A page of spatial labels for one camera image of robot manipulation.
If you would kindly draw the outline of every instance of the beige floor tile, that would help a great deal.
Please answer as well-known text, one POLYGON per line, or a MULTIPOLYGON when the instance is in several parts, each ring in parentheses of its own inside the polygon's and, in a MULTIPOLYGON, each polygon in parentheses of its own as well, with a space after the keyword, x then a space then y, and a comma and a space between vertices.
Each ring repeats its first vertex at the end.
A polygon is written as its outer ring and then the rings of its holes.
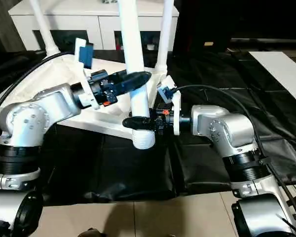
POLYGON ((109 237, 134 237, 133 203, 45 207, 34 237, 77 237, 95 228, 109 237))
POLYGON ((44 207, 38 229, 32 237, 76 237, 74 227, 62 206, 44 207))
POLYGON ((135 203, 136 237, 235 237, 219 193, 135 203))
POLYGON ((236 203, 237 200, 238 200, 238 198, 236 198, 232 194, 232 192, 221 192, 220 194, 222 196, 223 203, 224 203, 224 205, 226 207, 227 213, 228 213, 229 218, 231 220, 232 227, 233 227, 236 235, 238 236, 237 228, 236 228, 235 222, 233 220, 233 213, 232 213, 232 210, 231 210, 231 205, 233 205, 234 203, 236 203))

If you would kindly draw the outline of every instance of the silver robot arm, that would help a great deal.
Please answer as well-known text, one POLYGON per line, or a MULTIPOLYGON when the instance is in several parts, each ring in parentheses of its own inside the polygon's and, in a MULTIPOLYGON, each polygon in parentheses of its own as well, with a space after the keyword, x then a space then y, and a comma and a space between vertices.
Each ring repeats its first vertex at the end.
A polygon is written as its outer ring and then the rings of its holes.
POLYGON ((181 94, 170 76, 158 86, 158 92, 166 104, 172 102, 171 108, 154 109, 151 118, 127 118, 123 125, 160 134, 170 126, 174 135, 179 135, 180 128, 187 125, 193 135, 209 138, 223 159, 234 196, 240 198, 232 205, 239 236, 257 237, 272 232, 277 232, 275 236, 294 236, 296 232, 291 226, 296 227, 296 221, 275 177, 268 171, 267 159, 260 159, 251 121, 214 105, 194 105, 190 116, 183 115, 181 94))
POLYGON ((85 85, 62 84, 0 113, 0 237, 26 237, 34 232, 43 206, 35 191, 40 169, 37 158, 44 134, 55 123, 79 115, 82 109, 108 106, 117 96, 140 88, 151 73, 93 73, 85 85))
POLYGON ((239 236, 256 237, 265 232, 294 231, 296 221, 276 179, 259 159, 250 120, 219 106, 196 105, 191 110, 191 132, 206 136, 222 157, 235 197, 232 206, 239 236))

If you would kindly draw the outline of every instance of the electrical wire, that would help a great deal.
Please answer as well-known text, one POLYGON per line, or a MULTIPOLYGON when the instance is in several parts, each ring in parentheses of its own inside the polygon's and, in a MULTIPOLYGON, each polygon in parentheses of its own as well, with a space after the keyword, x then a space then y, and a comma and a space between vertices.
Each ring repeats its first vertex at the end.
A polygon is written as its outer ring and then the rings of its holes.
MULTIPOLYGON (((219 89, 217 87, 210 86, 210 85, 201 85, 201 84, 184 85, 184 86, 181 86, 181 87, 173 88, 173 89, 171 89, 171 91, 173 93, 175 93, 178 90, 192 88, 192 87, 200 87, 200 88, 203 88, 203 89, 211 89, 211 90, 214 90, 214 91, 218 91, 218 92, 226 95, 227 97, 229 97, 232 101, 234 101, 243 110, 243 112, 246 114, 248 119, 251 121, 251 124, 253 126, 253 130, 254 130, 255 139, 256 139, 258 148, 260 150, 261 156, 262 156, 262 158, 266 158, 265 150, 263 148, 262 141, 261 141, 259 135, 257 134, 257 128, 255 126, 255 123, 253 122, 252 116, 250 115, 249 111, 245 108, 245 106, 237 98, 235 98, 230 93, 228 93, 228 92, 226 92, 224 90, 221 90, 221 89, 219 89)), ((293 206, 293 208, 294 208, 294 210, 296 212, 296 202, 294 200, 294 197, 292 196, 292 194, 288 190, 287 186, 285 185, 284 181, 281 179, 279 174, 276 172, 276 170, 274 169, 272 164, 268 163, 266 166, 270 170, 270 172, 274 175, 277 182, 282 186, 282 188, 283 188, 284 192, 286 193, 287 197, 292 202, 292 206, 293 206)))
POLYGON ((35 66, 33 66, 31 69, 29 69, 26 73, 24 73, 17 81, 15 81, 7 90, 6 92, 0 97, 0 106, 2 105, 2 103, 5 101, 5 99, 9 96, 9 94, 18 86, 18 84, 20 84, 24 78, 26 78, 29 74, 31 74, 34 70, 36 70, 37 68, 39 68, 41 65, 43 65, 44 63, 47 63, 48 61, 54 59, 54 58, 58 58, 60 56, 63 55, 67 55, 67 54, 73 54, 72 52, 61 52, 61 53, 56 53, 52 56, 49 56, 48 58, 44 58, 42 61, 40 61, 38 64, 36 64, 35 66))

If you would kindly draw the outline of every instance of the black tarp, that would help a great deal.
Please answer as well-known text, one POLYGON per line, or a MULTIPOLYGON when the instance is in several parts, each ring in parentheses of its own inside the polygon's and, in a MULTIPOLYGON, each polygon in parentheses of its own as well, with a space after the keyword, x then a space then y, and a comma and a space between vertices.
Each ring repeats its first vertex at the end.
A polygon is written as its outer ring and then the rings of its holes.
MULTIPOLYGON (((0 92, 43 56, 33 52, 0 55, 0 92)), ((95 57, 124 60, 116 51, 95 51, 95 57)), ((156 53, 144 53, 144 60, 145 66, 153 67, 156 53)), ((281 177, 296 184, 296 100, 253 57, 209 52, 197 58, 169 55, 168 72, 179 86, 213 85, 240 100, 252 114, 281 177)), ((215 104, 242 112, 210 90, 183 90, 182 101, 183 108, 215 104)), ((230 190, 222 158, 208 139, 192 136, 189 131, 179 137, 167 134, 156 139, 155 147, 140 151, 130 140, 52 126, 39 159, 39 183, 46 204, 169 199, 230 190)))

